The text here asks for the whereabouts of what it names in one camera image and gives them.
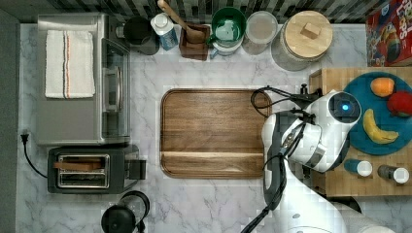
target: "blue plate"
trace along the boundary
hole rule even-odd
[[[358,123],[350,131],[351,145],[365,153],[373,155],[385,155],[396,152],[405,147],[412,139],[412,117],[391,116],[387,107],[389,97],[379,97],[373,94],[370,83],[380,77],[391,78],[395,81],[395,90],[406,90],[412,92],[411,87],[399,77],[384,73],[372,72],[361,75],[351,81],[344,91],[354,95],[361,106],[361,116]],[[396,131],[399,137],[389,144],[376,144],[372,142],[363,129],[363,114],[367,109],[372,109],[376,124],[383,130]]]

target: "marble countertop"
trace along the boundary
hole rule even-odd
[[[297,92],[311,73],[324,67],[366,66],[364,25],[333,25],[333,42],[318,62],[298,72],[276,65],[270,49],[250,56],[242,48],[231,56],[198,61],[182,58],[179,48],[160,49],[147,56],[133,51],[131,72],[131,138],[148,160],[147,179],[133,189],[151,201],[145,220],[147,232],[240,232],[265,207],[262,179],[171,179],[159,165],[160,100],[172,88],[276,86]],[[18,130],[30,133],[28,153],[41,171],[47,168],[47,150],[36,145],[37,25],[21,26]],[[121,195],[62,195],[47,192],[47,181],[37,176],[24,159],[18,144],[17,232],[102,232],[104,211]],[[363,212],[402,232],[412,225],[410,198],[360,198]],[[257,232],[273,232],[276,220],[268,216]]]

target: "toaster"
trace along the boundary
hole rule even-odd
[[[134,145],[61,147],[49,151],[48,191],[119,194],[146,178],[146,160]]]

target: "white towel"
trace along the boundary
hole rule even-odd
[[[93,41],[89,32],[49,30],[46,56],[46,97],[93,96]]]

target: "utensil holder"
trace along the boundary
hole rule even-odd
[[[187,23],[187,25],[194,30],[199,30],[204,32],[205,40],[210,36],[210,27],[208,25],[200,25]],[[192,44],[188,42],[186,30],[181,31],[181,38],[179,42],[179,49],[181,55],[184,58],[195,59],[195,60],[206,60],[208,55],[209,47],[206,43]]]

